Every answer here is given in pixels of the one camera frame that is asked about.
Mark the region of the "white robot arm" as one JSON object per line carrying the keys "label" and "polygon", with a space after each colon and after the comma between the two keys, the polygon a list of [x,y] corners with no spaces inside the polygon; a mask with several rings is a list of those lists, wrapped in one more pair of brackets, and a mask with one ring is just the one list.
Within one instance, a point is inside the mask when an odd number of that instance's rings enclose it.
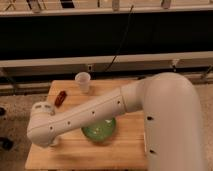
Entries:
{"label": "white robot arm", "polygon": [[46,148],[63,133],[137,111],[144,112],[149,171],[208,171],[199,96],[177,73],[123,85],[61,114],[50,103],[38,102],[31,109],[27,137]]}

